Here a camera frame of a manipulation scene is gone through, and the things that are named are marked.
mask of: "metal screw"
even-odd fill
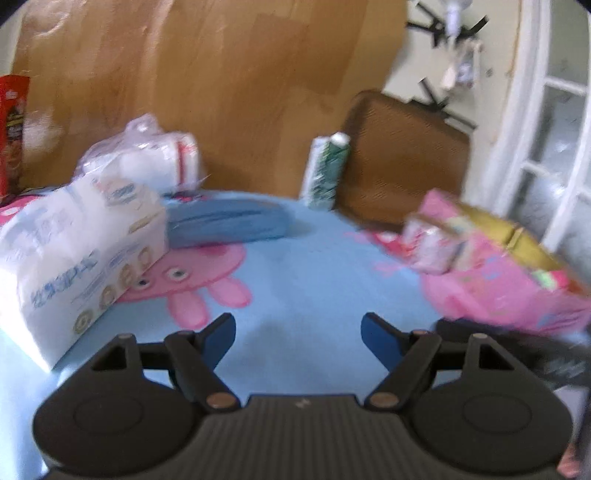
[[[394,408],[400,399],[393,393],[378,392],[369,398],[369,402],[376,408]]]
[[[207,402],[207,405],[209,405],[211,408],[215,408],[216,410],[232,408],[237,402],[234,395],[226,392],[212,393],[205,401]]]

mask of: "plastic bag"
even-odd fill
[[[431,190],[419,210],[448,225],[466,223],[457,201]],[[471,226],[456,270],[422,275],[423,293],[450,319],[467,317],[514,330],[555,335],[582,330],[591,321],[591,297],[540,286],[512,255]]]
[[[129,122],[119,135],[93,145],[78,162],[74,179],[103,170],[159,194],[194,192],[205,178],[194,136],[164,133],[150,113]]]
[[[0,328],[48,371],[168,250],[159,196],[91,173],[0,209]]]

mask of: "window pane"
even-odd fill
[[[562,195],[564,187],[561,184],[525,173],[509,218],[541,240]]]
[[[589,23],[576,0],[552,1],[552,37],[548,74],[587,84]]]
[[[560,173],[565,183],[573,168],[584,107],[584,98],[546,88],[530,159]]]
[[[575,272],[591,283],[591,205],[579,200],[558,254]]]

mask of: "pink package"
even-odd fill
[[[463,221],[453,199],[438,190],[427,193],[419,211],[452,225]],[[425,296],[443,316],[544,335],[582,330],[591,321],[590,298],[544,289],[484,233],[467,235],[472,259],[465,269],[421,275]]]
[[[462,245],[460,235],[420,213],[408,216],[401,242],[408,265],[429,274],[447,272]]]

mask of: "cartoon eye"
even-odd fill
[[[150,280],[146,277],[141,277],[134,284],[134,290],[145,290],[150,286]]]
[[[178,267],[170,268],[166,272],[166,275],[172,281],[183,281],[185,278],[187,278],[189,276],[189,274],[187,273],[186,270],[183,270],[182,268],[178,268]]]

